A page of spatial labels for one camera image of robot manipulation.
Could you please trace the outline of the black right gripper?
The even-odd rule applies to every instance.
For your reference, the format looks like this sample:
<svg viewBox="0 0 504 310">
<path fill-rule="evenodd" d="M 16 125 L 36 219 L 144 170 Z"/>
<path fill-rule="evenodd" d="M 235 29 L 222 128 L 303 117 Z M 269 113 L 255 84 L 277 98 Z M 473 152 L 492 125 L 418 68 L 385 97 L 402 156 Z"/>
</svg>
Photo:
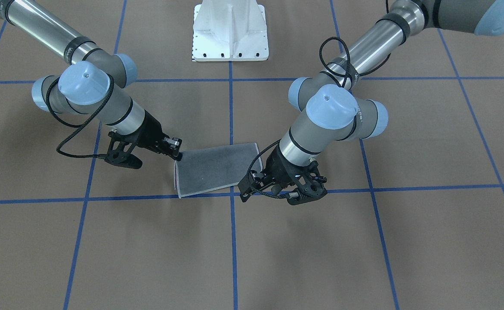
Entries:
<svg viewBox="0 0 504 310">
<path fill-rule="evenodd" d="M 175 161 L 182 159 L 182 153 L 180 152 L 182 140 L 176 137 L 172 139 L 165 134 L 161 123 L 148 111 L 145 111 L 142 125 L 128 136 L 131 143 L 136 143 L 142 149 L 163 153 Z"/>
</svg>

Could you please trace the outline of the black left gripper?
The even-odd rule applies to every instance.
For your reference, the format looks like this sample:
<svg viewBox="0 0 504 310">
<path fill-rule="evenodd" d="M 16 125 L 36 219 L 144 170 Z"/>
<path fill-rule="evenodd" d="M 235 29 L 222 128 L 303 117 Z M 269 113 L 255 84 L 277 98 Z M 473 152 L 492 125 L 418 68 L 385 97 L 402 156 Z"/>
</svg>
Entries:
<svg viewBox="0 0 504 310">
<path fill-rule="evenodd" d="M 238 183 L 240 199 L 244 203 L 256 192 L 271 192 L 281 194 L 282 190 L 295 185 L 290 185 L 285 165 L 291 163 L 282 154 L 281 149 L 274 149 L 268 156 L 266 166 L 260 172 L 248 172 Z"/>
</svg>

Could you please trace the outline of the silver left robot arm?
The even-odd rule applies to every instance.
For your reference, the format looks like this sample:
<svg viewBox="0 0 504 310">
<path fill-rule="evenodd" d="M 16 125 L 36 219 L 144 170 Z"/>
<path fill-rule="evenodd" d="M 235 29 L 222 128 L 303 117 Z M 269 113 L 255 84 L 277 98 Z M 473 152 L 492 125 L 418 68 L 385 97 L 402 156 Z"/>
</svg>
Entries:
<svg viewBox="0 0 504 310">
<path fill-rule="evenodd" d="M 504 0 L 396 0 L 351 47 L 327 62 L 314 77 L 295 79 L 289 103 L 300 115 L 271 150 L 263 170 L 249 166 L 238 183 L 240 199 L 253 194 L 285 199 L 290 205 L 314 202 L 327 194 L 327 178 L 317 157 L 333 142 L 369 139 L 388 125 L 387 108 L 351 94 L 360 79 L 379 69 L 407 39 L 424 29 L 478 36 L 504 34 Z"/>
</svg>

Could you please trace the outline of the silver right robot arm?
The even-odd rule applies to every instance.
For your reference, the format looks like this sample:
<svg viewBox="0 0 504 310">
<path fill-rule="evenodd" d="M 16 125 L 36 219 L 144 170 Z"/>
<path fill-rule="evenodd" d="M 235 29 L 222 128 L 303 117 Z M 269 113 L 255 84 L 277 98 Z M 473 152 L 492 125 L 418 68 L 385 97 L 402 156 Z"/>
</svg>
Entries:
<svg viewBox="0 0 504 310">
<path fill-rule="evenodd" d="M 0 19 L 44 44 L 68 65 L 59 76 L 36 80 L 31 91 L 41 110 L 74 129 L 57 146 L 59 154 L 102 159 L 131 169 L 142 166 L 132 153 L 136 147 L 181 160 L 181 139 L 165 134 L 161 123 L 125 92 L 138 76 L 136 64 L 128 55 L 107 53 L 33 0 L 0 0 Z M 77 155 L 63 151 L 95 119 L 111 129 L 106 153 Z"/>
</svg>

